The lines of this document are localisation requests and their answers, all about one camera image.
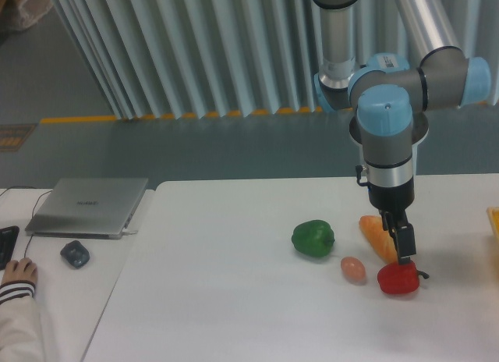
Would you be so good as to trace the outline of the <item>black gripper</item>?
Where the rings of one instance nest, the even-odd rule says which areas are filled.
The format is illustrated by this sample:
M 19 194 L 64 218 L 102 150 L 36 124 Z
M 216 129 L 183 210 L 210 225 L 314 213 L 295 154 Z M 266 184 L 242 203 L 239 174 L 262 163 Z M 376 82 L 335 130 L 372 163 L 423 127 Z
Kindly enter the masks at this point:
M 395 187 L 381 187 L 369 183 L 368 194 L 370 203 L 380 211 L 383 230 L 395 239 L 398 263 L 408 264 L 411 256 L 416 255 L 414 228 L 410 223 L 395 228 L 394 220 L 397 223 L 407 222 L 405 210 L 415 198 L 414 182 L 408 181 Z

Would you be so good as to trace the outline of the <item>white striped sleeve forearm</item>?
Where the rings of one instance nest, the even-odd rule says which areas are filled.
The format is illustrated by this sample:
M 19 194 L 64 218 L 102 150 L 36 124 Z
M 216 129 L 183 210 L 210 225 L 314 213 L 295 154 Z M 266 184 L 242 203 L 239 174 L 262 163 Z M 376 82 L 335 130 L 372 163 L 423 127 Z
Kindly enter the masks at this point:
M 1 285 L 1 361 L 45 361 L 35 289 L 28 281 Z

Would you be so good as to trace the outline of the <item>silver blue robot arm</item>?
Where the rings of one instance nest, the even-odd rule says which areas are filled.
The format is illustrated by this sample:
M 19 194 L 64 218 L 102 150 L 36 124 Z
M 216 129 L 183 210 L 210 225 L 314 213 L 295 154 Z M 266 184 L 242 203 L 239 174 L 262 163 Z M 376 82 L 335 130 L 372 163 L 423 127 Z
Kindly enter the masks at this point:
M 491 89 L 486 60 L 467 58 L 441 0 L 395 0 L 416 65 L 381 53 L 356 61 L 355 9 L 361 0 L 312 0 L 320 11 L 322 60 L 314 83 L 320 103 L 350 108 L 350 136 L 362 151 L 357 183 L 367 188 L 391 236 L 399 264 L 416 253 L 406 209 L 414 199 L 416 145 L 427 134 L 428 110 L 485 101 Z

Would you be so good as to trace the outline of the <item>person's hand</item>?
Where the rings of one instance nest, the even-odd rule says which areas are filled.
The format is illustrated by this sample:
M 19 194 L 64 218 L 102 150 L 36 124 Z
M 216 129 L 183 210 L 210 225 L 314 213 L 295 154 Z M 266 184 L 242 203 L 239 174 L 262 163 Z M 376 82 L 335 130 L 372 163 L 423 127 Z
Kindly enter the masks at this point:
M 25 257 L 20 261 L 11 260 L 6 266 L 1 284 L 12 284 L 14 282 L 28 282 L 36 285 L 38 281 L 37 265 L 31 259 Z

